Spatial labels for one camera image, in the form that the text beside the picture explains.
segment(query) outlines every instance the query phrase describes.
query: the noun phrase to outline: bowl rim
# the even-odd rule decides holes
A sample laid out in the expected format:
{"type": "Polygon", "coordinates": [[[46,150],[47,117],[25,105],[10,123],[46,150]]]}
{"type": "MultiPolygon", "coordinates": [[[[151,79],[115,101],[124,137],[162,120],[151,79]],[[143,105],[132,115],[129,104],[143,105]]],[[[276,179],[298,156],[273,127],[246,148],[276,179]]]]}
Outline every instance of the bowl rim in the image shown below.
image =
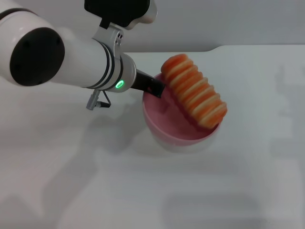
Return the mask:
{"type": "MultiPolygon", "coordinates": [[[[161,75],[162,75],[162,73],[156,75],[155,78],[160,77],[161,75]]],[[[150,116],[148,115],[148,113],[147,113],[147,111],[146,111],[146,108],[145,108],[145,102],[144,102],[144,97],[145,97],[146,94],[147,94],[147,93],[144,92],[144,93],[143,93],[143,97],[142,97],[142,107],[143,107],[143,112],[144,112],[145,118],[147,118],[148,121],[154,126],[154,128],[156,128],[160,133],[162,133],[163,135],[165,135],[165,136],[168,137],[168,138],[173,139],[174,141],[185,141],[185,142],[203,141],[203,140],[206,140],[207,138],[210,138],[213,134],[215,134],[215,133],[219,130],[220,126],[221,126],[221,123],[218,124],[218,126],[214,129],[213,132],[211,132],[208,136],[205,136],[205,137],[203,137],[203,138],[198,138],[198,139],[192,139],[192,140],[190,140],[190,139],[182,139],[182,138],[174,137],[174,136],[172,136],[172,135],[170,135],[170,134],[164,132],[163,130],[161,130],[161,129],[152,121],[152,119],[151,119],[150,116]]]]}

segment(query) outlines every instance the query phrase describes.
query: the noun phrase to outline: orange and yellow striped toy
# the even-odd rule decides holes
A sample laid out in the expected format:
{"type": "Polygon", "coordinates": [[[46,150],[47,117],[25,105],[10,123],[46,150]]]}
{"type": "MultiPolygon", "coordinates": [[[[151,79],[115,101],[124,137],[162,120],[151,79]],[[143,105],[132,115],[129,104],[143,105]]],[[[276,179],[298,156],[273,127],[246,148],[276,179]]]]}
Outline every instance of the orange and yellow striped toy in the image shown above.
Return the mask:
{"type": "Polygon", "coordinates": [[[226,103],[186,54],[168,59],[161,72],[167,86],[199,126],[213,129],[222,122],[227,113],[226,103]]]}

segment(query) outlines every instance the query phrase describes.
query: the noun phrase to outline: pink bowl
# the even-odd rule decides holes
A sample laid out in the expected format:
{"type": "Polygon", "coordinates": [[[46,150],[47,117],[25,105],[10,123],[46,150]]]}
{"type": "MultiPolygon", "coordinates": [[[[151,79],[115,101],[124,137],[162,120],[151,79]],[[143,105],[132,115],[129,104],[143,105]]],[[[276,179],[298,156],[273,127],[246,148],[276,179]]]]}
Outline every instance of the pink bowl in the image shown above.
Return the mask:
{"type": "MultiPolygon", "coordinates": [[[[156,76],[163,81],[163,76],[156,76]]],[[[179,105],[168,87],[163,91],[162,97],[144,93],[143,112],[145,121],[155,139],[163,146],[191,146],[198,143],[204,148],[214,140],[218,125],[214,129],[204,129],[189,117],[179,105]]]]}

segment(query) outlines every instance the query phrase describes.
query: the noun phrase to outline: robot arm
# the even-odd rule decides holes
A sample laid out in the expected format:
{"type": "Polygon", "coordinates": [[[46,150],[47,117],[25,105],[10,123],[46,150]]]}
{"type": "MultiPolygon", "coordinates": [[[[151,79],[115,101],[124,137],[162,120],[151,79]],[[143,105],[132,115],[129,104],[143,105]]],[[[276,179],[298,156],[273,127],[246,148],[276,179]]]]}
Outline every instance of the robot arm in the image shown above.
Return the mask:
{"type": "Polygon", "coordinates": [[[121,7],[111,1],[85,0],[85,9],[102,17],[102,22],[92,39],[82,39],[69,29],[56,30],[13,1],[0,0],[0,75],[22,86],[50,81],[94,89],[87,104],[91,110],[107,107],[97,102],[100,91],[134,88],[160,97],[163,83],[138,71],[132,58],[120,51],[124,33],[114,25],[131,29],[139,22],[153,22],[155,4],[132,0],[137,4],[128,8],[126,0],[119,1],[121,7]]]}

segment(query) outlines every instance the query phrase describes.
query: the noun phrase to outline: white wall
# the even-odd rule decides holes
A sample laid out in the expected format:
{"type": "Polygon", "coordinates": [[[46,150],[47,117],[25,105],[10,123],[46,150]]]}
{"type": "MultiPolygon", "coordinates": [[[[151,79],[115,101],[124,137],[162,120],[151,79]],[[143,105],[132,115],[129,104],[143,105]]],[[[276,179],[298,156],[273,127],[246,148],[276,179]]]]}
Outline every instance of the white wall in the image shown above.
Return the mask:
{"type": "MultiPolygon", "coordinates": [[[[16,0],[56,26],[92,36],[84,0],[16,0]]],[[[223,44],[305,43],[304,0],[156,0],[154,24],[126,32],[130,52],[206,51],[223,44]]]]}

